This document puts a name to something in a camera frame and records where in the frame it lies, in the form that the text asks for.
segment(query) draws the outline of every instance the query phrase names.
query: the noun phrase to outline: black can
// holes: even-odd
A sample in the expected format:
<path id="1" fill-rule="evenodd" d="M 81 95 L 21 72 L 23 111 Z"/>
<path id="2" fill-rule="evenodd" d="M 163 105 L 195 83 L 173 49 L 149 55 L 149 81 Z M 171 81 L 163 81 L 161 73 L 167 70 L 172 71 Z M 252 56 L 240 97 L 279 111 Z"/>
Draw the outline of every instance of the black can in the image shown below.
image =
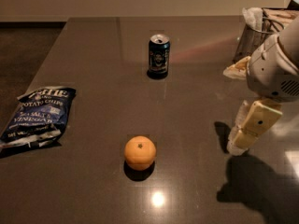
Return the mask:
<path id="1" fill-rule="evenodd" d="M 167 35 L 153 35 L 149 41 L 148 76 L 155 79 L 168 75 L 170 42 Z"/>

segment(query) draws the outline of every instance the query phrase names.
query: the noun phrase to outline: dark gray tabletop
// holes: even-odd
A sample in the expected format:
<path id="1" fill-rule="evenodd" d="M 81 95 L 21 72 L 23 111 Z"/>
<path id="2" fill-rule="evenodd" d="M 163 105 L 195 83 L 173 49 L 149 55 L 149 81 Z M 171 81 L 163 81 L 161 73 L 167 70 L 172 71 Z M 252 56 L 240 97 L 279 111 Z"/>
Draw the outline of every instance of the dark gray tabletop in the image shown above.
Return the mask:
<path id="1" fill-rule="evenodd" d="M 70 19 L 28 88 L 77 90 L 66 132 L 0 159 L 0 223 L 298 221 L 298 104 L 244 157 L 223 149 L 237 109 L 255 97 L 222 75 L 243 28 L 240 17 Z M 171 39 L 162 80 L 147 77 L 157 33 Z M 157 147 L 152 173 L 124 165 L 135 135 Z"/>

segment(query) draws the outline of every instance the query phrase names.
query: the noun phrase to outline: wall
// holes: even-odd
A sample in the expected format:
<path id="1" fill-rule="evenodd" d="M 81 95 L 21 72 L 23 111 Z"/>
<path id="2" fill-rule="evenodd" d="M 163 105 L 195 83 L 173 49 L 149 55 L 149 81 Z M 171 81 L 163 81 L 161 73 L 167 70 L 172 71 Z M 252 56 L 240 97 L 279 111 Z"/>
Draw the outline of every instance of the wall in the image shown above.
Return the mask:
<path id="1" fill-rule="evenodd" d="M 240 15 L 242 7 L 286 7 L 290 0 L 0 0 L 0 21 L 69 17 Z"/>

